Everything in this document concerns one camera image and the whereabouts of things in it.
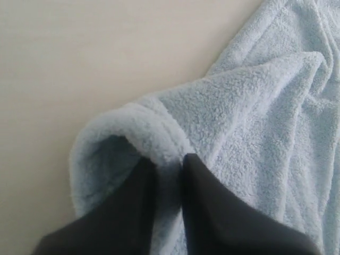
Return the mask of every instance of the beige surface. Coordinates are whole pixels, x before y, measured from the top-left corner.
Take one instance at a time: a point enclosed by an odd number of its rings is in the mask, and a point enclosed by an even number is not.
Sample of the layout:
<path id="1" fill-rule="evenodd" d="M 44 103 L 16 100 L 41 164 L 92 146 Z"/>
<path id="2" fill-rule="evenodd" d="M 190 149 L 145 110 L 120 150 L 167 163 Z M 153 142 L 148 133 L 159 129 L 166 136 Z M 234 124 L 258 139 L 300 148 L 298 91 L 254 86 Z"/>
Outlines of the beige surface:
<path id="1" fill-rule="evenodd" d="M 0 0 L 0 254 L 71 221 L 67 155 L 97 113 L 201 77 L 261 0 Z"/>

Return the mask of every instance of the folded cloth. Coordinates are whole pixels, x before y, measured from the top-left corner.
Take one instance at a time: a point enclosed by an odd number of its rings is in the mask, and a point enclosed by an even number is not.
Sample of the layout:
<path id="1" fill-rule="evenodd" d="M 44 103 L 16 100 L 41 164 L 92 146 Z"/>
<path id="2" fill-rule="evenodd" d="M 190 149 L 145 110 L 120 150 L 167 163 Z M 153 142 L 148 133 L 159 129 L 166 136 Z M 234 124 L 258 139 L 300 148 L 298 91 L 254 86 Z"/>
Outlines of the folded cloth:
<path id="1" fill-rule="evenodd" d="M 247 204 L 339 254 L 339 46 L 338 0 L 264 2 L 204 78 L 80 132 L 70 159 L 77 215 L 148 157 L 159 173 L 151 254 L 186 254 L 177 175 L 196 152 Z"/>

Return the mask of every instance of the towel fold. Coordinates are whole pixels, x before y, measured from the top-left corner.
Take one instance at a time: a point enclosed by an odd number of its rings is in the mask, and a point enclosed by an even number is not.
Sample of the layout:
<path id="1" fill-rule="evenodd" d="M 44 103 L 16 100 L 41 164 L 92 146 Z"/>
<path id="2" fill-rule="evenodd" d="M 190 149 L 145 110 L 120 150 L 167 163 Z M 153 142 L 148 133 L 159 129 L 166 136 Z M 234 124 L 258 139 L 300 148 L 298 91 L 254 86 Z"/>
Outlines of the towel fold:
<path id="1" fill-rule="evenodd" d="M 269 0 L 207 75 L 98 116 L 71 152 L 82 216 L 141 156 L 158 167 L 151 254 L 186 254 L 177 174 L 196 152 L 238 197 L 340 253 L 340 2 Z"/>

